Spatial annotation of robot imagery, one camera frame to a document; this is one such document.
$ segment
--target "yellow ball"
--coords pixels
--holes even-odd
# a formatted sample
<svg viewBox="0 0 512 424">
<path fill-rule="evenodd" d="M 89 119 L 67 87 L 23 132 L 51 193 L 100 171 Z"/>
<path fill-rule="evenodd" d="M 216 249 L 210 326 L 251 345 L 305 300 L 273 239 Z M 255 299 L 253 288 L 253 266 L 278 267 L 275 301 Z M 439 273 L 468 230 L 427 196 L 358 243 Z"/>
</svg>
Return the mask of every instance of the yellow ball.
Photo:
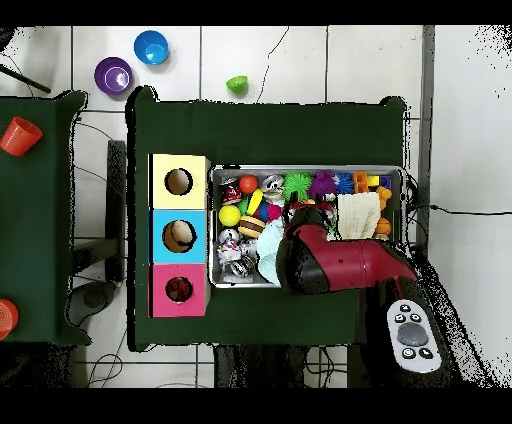
<svg viewBox="0 0 512 424">
<path fill-rule="evenodd" d="M 234 227 L 240 221 L 240 209 L 235 205 L 225 205 L 220 208 L 219 221 L 226 227 Z"/>
</svg>

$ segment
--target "orange ball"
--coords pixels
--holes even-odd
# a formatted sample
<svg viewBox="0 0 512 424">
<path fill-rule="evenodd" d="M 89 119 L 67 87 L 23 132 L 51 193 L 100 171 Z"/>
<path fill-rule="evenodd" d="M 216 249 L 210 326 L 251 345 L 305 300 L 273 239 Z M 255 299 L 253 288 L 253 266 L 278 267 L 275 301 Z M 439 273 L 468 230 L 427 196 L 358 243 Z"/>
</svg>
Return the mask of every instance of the orange ball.
<svg viewBox="0 0 512 424">
<path fill-rule="evenodd" d="M 386 236 L 391 234 L 391 224 L 386 218 L 379 218 L 377 228 L 375 228 L 375 234 L 384 234 Z"/>
<path fill-rule="evenodd" d="M 244 175 L 238 182 L 240 191 L 244 194 L 251 194 L 258 188 L 258 179 L 254 175 Z"/>
</svg>

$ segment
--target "red cup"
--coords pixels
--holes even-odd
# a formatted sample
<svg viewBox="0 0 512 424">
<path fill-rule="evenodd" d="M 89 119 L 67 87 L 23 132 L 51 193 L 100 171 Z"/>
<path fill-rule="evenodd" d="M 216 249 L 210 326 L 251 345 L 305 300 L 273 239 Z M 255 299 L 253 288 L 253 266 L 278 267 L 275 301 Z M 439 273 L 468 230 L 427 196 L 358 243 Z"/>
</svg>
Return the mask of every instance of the red cup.
<svg viewBox="0 0 512 424">
<path fill-rule="evenodd" d="M 0 299 L 0 340 L 5 339 L 18 324 L 18 309 L 7 299 Z"/>
<path fill-rule="evenodd" d="M 13 156 L 23 156 L 42 136 L 43 132 L 32 122 L 15 116 L 0 141 L 0 147 Z"/>
</svg>

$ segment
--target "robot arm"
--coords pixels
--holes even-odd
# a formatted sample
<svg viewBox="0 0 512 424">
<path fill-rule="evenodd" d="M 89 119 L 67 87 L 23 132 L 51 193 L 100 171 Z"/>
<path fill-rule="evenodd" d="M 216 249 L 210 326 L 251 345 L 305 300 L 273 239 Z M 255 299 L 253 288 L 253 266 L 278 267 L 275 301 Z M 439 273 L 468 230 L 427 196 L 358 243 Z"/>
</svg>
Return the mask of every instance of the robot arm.
<svg viewBox="0 0 512 424">
<path fill-rule="evenodd" d="M 428 268 L 420 265 L 413 267 L 393 245 L 379 240 L 327 241 L 324 213 L 307 206 L 298 209 L 286 226 L 276 270 L 283 288 L 295 293 L 361 290 L 358 349 L 372 387 L 462 384 L 443 316 L 453 307 L 446 297 L 444 311 L 435 316 L 433 285 L 441 285 L 418 278 Z M 466 342 L 473 365 L 479 368 L 479 382 L 488 385 L 480 358 Z"/>
</svg>

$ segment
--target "green table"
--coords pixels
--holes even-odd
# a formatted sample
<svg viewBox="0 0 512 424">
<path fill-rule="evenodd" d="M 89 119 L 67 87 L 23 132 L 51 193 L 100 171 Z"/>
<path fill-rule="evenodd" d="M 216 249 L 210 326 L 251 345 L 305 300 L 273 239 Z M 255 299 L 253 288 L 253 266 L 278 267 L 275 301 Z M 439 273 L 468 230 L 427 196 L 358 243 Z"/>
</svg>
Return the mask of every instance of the green table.
<svg viewBox="0 0 512 424">
<path fill-rule="evenodd" d="M 277 289 L 213 288 L 205 317 L 149 318 L 147 155 L 201 155 L 212 164 L 401 166 L 404 103 L 396 97 L 381 105 L 181 103 L 158 102 L 153 93 L 150 87 L 137 88 L 126 107 L 132 148 L 129 247 L 137 258 L 129 263 L 135 271 L 128 290 L 130 348 L 354 342 L 358 291 L 301 297 Z"/>
<path fill-rule="evenodd" d="M 71 123 L 83 92 L 57 99 L 0 97 L 0 133 L 14 115 L 35 123 L 43 138 L 23 157 L 0 151 L 0 297 L 19 310 L 6 342 L 86 344 L 68 325 L 71 272 Z"/>
</svg>

